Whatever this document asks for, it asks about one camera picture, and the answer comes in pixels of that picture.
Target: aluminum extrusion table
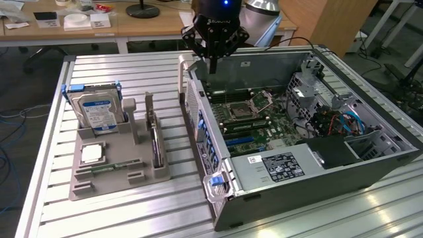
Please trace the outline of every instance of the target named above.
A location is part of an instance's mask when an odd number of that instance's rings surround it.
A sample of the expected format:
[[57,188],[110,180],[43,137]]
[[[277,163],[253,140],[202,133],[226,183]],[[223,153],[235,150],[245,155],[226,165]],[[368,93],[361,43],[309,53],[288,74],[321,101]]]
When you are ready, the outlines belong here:
[[[186,52],[81,56],[65,62],[17,237],[416,237],[423,235],[423,160],[370,188],[217,233],[178,102],[178,56]],[[336,57],[336,65],[423,140],[423,129]],[[349,88],[326,71],[336,90]],[[153,92],[163,122],[173,179],[113,194],[69,200],[77,117],[61,85],[119,80],[145,112]]]

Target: floor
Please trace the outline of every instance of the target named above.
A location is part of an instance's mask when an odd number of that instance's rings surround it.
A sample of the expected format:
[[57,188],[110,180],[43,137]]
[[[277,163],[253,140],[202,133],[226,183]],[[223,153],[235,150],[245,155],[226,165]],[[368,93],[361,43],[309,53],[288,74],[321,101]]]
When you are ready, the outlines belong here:
[[[374,28],[381,14],[369,18],[364,31],[370,33]],[[378,39],[382,39],[386,31],[396,24],[394,21],[389,21]],[[404,28],[400,36],[394,40],[390,52],[392,55],[384,55],[378,60],[381,63],[392,63],[400,67],[404,73],[408,73],[410,69],[404,67],[409,57],[418,49],[423,42],[423,36],[413,32],[410,29]],[[378,42],[373,44],[369,51],[378,45]],[[101,49],[94,51],[91,45],[65,46],[65,50],[71,55],[90,54],[117,54],[118,47],[113,43],[99,44]],[[149,45],[149,42],[131,43],[133,52],[146,51],[173,51],[183,49],[182,44],[177,45],[175,41],[157,42],[155,49]],[[63,56],[57,52],[49,52],[47,55],[34,64],[35,72],[33,75],[26,75],[22,71],[22,63],[26,58],[37,52],[39,47],[30,47],[30,52],[22,54],[18,48],[10,48],[7,53],[6,48],[0,48],[0,112],[10,109],[25,109],[37,105],[49,104],[53,101],[57,82],[59,78],[62,59]],[[357,70],[358,73],[364,73],[368,70],[376,68],[378,65],[368,60],[364,60],[357,54],[348,54],[345,61]],[[376,70],[366,74],[366,76],[381,82],[388,81],[388,76],[384,74],[384,69]],[[423,69],[421,69],[417,80],[423,80]],[[49,112],[49,108],[35,109],[29,113],[29,116],[42,115]],[[17,117],[13,119],[5,119],[9,122],[22,123],[23,118]],[[38,150],[42,142],[47,117],[27,119],[26,121],[26,134],[23,137],[7,147],[7,153],[10,159],[17,165],[19,180],[22,184],[22,196],[14,204],[13,208],[0,214],[0,238],[14,237],[17,226],[19,222],[21,209],[27,193],[27,188],[31,181],[34,164],[37,161]],[[15,129],[9,124],[0,123],[0,139],[9,135]],[[3,177],[5,170],[0,170],[0,178]],[[0,186],[0,210],[11,204],[11,201],[18,195],[17,180],[11,175],[7,182]]]

